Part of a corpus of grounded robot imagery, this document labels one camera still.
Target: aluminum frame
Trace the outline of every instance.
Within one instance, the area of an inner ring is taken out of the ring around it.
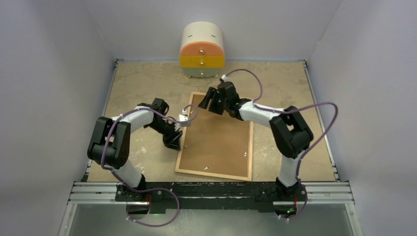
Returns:
[[[106,104],[104,106],[102,115],[104,115],[107,104],[110,98],[110,92],[113,86],[113,82],[116,77],[119,61],[115,61],[115,69],[111,79],[111,85],[106,98]],[[311,90],[314,103],[317,103],[316,96],[314,94],[313,87],[311,85],[310,75],[307,69],[307,63],[305,60],[303,63],[304,72],[307,77],[307,81]],[[320,110],[316,108],[317,115],[319,117],[320,126],[324,131],[325,127],[320,114]],[[325,136],[326,146],[329,152],[330,161],[333,167],[336,182],[303,182],[308,192],[308,204],[344,204],[346,207],[349,223],[351,224],[352,232],[354,236],[363,236],[355,209],[355,202],[352,195],[352,191],[348,182],[340,182],[336,165],[334,163],[333,155],[328,143],[327,135]],[[89,174],[92,161],[88,161],[86,169],[86,175]],[[59,236],[68,236],[71,230],[71,225],[74,220],[74,214],[79,204],[121,204],[126,205],[128,202],[116,202],[116,184],[115,182],[75,182],[73,184],[71,194],[68,199],[68,204],[65,210],[62,225],[59,231]],[[274,202],[277,205],[287,205],[289,202]],[[129,202],[130,205],[147,205],[146,202]]]

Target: yellow drawer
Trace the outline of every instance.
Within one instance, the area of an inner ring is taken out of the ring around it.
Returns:
[[[180,56],[182,68],[222,68],[224,56]]]

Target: wall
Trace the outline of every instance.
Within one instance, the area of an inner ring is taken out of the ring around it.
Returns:
[[[343,0],[309,64],[317,99],[340,106],[330,145],[367,236],[417,231],[416,9]]]
[[[84,0],[116,58],[178,59],[182,30],[209,21],[226,59],[306,59],[341,0]]]
[[[57,235],[112,57],[80,0],[0,3],[0,235]]]

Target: corkboard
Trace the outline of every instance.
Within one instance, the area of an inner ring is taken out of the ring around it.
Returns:
[[[205,93],[192,92],[198,106]],[[194,108],[189,109],[192,117]],[[175,171],[237,180],[252,179],[253,123],[224,112],[222,116],[198,108],[198,116],[185,127]]]

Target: beige table surface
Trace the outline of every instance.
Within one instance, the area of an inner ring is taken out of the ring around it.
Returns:
[[[290,105],[302,107],[313,103],[310,87],[301,62],[229,62],[222,69],[246,68],[253,71],[263,83],[264,95],[259,103],[276,108]],[[259,95],[256,80],[246,72],[229,76],[241,97]],[[177,117],[187,105],[193,91],[206,92],[219,83],[215,78],[187,78],[177,62],[121,62],[119,63],[105,116],[113,117],[132,110],[139,103],[151,103],[162,98],[170,105],[168,115]],[[322,134],[316,110],[301,112],[315,138]],[[175,173],[178,152],[165,148],[162,135],[151,128],[139,129],[131,135],[129,160],[142,172],[147,181],[233,181]],[[252,181],[275,181],[281,166],[272,132],[259,124],[254,125]],[[302,181],[335,181],[329,153],[322,140],[301,164]],[[116,179],[93,162],[89,182],[114,182]]]

